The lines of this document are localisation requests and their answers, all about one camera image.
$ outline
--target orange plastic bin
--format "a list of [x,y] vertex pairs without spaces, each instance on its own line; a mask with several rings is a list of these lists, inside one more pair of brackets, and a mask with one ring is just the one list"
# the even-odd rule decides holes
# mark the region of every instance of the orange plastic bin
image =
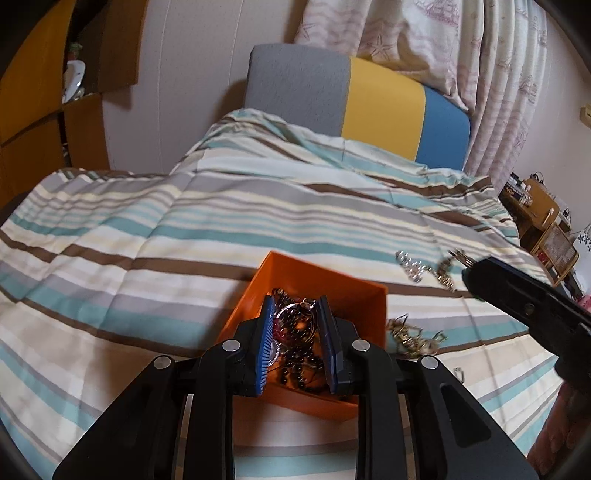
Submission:
[[[381,347],[385,343],[385,286],[353,278],[327,268],[270,252],[250,282],[238,305],[224,325],[217,341],[232,338],[238,324],[259,315],[265,295],[281,287],[289,295],[328,298],[335,316],[355,324],[357,332]],[[331,420],[347,420],[357,415],[357,404],[331,395],[315,395],[284,387],[278,372],[270,372],[262,399],[292,410]]]

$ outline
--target chain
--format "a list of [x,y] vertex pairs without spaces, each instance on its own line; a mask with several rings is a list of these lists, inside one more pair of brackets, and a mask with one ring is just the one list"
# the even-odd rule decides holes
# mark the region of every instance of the chain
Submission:
[[437,269],[409,257],[408,253],[403,252],[402,250],[396,252],[396,260],[400,262],[408,277],[413,282],[419,283],[423,279],[423,273],[428,272],[433,275],[444,288],[452,292],[456,291],[456,288],[453,285],[453,280],[447,273],[447,270],[452,264],[452,258],[443,260],[437,266]]

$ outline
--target striped bedspread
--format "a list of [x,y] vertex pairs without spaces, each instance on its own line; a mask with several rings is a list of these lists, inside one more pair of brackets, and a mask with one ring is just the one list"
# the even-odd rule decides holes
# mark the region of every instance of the striped bedspread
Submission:
[[[258,111],[211,127],[167,176],[68,169],[0,230],[0,418],[44,479],[158,353],[209,347],[270,250],[388,287],[388,315],[444,330],[440,352],[526,452],[556,360],[520,323],[427,276],[447,250],[545,279],[487,179],[429,170]],[[239,478],[354,478],[356,421],[235,402]]]

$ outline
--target white wall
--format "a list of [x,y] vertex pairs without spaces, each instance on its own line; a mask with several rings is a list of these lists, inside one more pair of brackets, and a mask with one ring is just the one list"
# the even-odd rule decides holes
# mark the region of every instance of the white wall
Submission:
[[542,172],[549,191],[563,199],[578,230],[591,221],[591,129],[579,110],[591,103],[591,77],[564,32],[548,23],[548,56],[538,105],[515,166],[520,177]]
[[250,52],[292,41],[306,0],[150,0],[139,82],[103,97],[112,168],[168,172],[242,106]]

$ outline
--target curtain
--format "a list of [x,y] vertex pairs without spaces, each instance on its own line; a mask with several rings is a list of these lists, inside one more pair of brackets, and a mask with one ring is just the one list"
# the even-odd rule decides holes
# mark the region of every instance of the curtain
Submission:
[[309,0],[295,42],[372,60],[465,111],[464,170],[500,190],[544,76],[545,12],[531,0]]

